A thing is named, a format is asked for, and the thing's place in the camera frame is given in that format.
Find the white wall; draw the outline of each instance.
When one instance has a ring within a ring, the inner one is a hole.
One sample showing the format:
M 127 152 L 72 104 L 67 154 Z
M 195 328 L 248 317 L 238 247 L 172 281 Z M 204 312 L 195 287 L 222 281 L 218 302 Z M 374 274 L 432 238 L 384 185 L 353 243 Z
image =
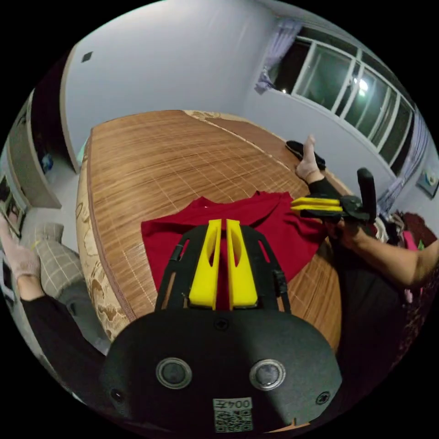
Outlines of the white wall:
M 244 117 L 278 136 L 304 142 L 309 134 L 316 137 L 316 152 L 326 160 L 331 172 L 355 194 L 360 195 L 357 169 L 366 167 L 375 178 L 379 197 L 395 180 L 381 157 L 344 121 L 336 121 L 324 109 L 303 99 L 268 90 L 262 95 L 251 89 L 244 107 Z
M 402 212 L 411 212 L 422 216 L 425 224 L 439 237 L 439 191 L 431 199 L 421 188 L 415 185 L 425 166 L 439 171 L 439 155 L 433 142 L 428 147 L 423 163 L 413 176 L 413 184 L 404 187 L 396 199 L 394 208 Z
M 253 0 L 164 0 L 97 29 L 78 43 L 67 74 L 75 154 L 93 126 L 129 114 L 242 114 L 274 25 L 274 15 Z

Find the black pants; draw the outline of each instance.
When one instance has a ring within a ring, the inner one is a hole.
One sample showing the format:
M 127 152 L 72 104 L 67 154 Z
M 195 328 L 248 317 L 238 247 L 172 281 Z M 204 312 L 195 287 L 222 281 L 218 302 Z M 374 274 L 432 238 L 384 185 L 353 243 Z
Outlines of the black pants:
M 309 189 L 312 194 L 339 197 L 327 180 L 315 182 Z M 405 318 L 398 292 L 388 281 L 336 241 L 332 247 L 342 294 L 342 339 L 337 359 L 343 384 L 313 425 L 348 410 L 385 378 L 396 356 Z M 111 412 L 112 405 L 98 382 L 105 357 L 83 338 L 66 307 L 49 296 L 23 301 L 23 305 L 60 378 L 88 406 Z
M 310 184 L 309 190 L 340 196 L 326 179 Z M 311 423 L 314 426 L 350 409 L 388 375 L 406 317 L 400 291 L 390 281 L 337 241 L 331 240 L 331 245 L 342 299 L 337 360 L 343 383 L 330 406 Z

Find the bamboo mat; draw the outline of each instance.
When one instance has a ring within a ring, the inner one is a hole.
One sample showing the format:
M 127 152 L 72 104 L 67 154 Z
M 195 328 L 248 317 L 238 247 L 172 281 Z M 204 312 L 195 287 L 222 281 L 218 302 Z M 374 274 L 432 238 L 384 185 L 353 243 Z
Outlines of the bamboo mat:
M 256 190 L 288 191 L 295 198 L 308 193 L 288 165 L 279 163 L 292 154 L 282 157 L 285 147 L 277 137 L 245 121 L 230 125 L 230 120 L 211 119 L 150 112 L 106 122 L 91 132 L 87 184 L 94 239 L 131 321 L 152 312 L 156 300 L 142 221 L 176 213 L 201 196 L 227 203 Z M 313 324 L 336 349 L 341 303 L 331 257 L 324 243 L 289 282 L 289 299 L 293 314 Z

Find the label sticker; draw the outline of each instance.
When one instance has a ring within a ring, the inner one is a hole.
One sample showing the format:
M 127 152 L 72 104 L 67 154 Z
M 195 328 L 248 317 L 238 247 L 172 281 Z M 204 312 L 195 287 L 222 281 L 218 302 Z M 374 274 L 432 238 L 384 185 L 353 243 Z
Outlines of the label sticker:
M 238 433 L 253 430 L 251 398 L 215 398 L 215 431 L 217 433 Z

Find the curtain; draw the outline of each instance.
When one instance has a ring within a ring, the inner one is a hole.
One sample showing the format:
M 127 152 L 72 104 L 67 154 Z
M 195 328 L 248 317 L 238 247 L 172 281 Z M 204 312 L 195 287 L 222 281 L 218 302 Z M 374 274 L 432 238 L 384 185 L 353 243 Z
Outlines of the curtain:
M 255 90 L 263 93 L 269 88 L 273 88 L 268 72 L 279 63 L 288 52 L 288 49 L 294 43 L 297 34 L 302 28 L 302 23 L 292 18 L 281 18 L 276 26 L 274 34 L 271 38 L 267 56 L 265 58 L 264 67 L 259 75 Z
M 401 173 L 378 200 L 377 212 L 385 217 L 389 214 L 390 209 L 395 203 L 398 195 L 401 193 L 406 182 L 420 165 L 425 151 L 427 150 L 427 146 L 433 141 L 417 106 L 415 106 L 414 117 L 412 141 L 406 160 L 401 169 Z

